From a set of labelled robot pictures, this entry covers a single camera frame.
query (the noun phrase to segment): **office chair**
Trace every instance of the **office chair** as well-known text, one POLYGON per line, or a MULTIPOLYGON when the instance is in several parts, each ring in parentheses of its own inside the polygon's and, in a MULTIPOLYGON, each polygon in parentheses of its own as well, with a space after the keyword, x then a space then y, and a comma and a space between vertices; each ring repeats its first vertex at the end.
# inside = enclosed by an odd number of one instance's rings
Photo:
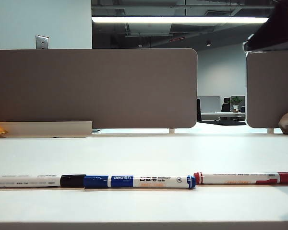
POLYGON ((197 98, 197 121, 202 120, 202 114, 201 114, 201 100, 197 98))
POLYGON ((229 97, 225 97, 223 100, 223 104, 222 104, 222 109, 221 112, 230 112, 230 98, 229 97))

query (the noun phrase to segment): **potted plant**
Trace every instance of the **potted plant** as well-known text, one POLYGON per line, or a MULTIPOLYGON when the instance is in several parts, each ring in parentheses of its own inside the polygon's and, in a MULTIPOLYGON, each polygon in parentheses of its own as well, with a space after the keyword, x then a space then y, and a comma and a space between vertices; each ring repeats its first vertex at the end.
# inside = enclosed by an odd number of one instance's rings
POLYGON ((232 104, 232 106, 234 107, 234 113, 237 113, 238 112, 238 105, 239 105, 239 103, 241 103, 242 102, 242 99, 241 98, 239 98, 239 97, 237 97, 237 96, 235 96, 235 97, 232 97, 231 98, 231 100, 230 100, 230 103, 232 104))

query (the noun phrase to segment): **white desk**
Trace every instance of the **white desk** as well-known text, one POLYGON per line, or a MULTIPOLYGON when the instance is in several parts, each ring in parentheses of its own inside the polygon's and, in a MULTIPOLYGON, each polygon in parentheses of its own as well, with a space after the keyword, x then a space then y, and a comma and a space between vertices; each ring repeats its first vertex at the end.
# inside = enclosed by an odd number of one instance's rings
POLYGON ((245 117, 245 113, 238 112, 205 112, 201 113, 202 119, 219 119, 220 117, 245 117))
MULTIPOLYGON (((288 136, 267 134, 266 129, 197 123, 176 134, 166 129, 138 131, 102 130, 74 139, 0 139, 0 174, 288 171, 288 136)), ((288 229, 288 186, 0 189, 0 230, 12 227, 288 229)))

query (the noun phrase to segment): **black marker cap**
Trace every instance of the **black marker cap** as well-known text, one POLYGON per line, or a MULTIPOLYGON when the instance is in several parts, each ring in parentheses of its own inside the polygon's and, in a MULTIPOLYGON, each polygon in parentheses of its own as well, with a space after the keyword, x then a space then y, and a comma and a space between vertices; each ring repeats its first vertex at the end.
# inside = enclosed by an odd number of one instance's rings
POLYGON ((83 187, 85 174, 62 175, 60 179, 61 187, 83 187))

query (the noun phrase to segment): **ceiling light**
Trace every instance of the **ceiling light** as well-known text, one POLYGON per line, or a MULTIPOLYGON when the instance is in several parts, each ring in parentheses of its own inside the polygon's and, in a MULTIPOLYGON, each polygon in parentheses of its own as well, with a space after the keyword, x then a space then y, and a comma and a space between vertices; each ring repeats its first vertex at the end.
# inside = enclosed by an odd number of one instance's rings
POLYGON ((92 17, 95 23, 265 23, 254 17, 92 17))

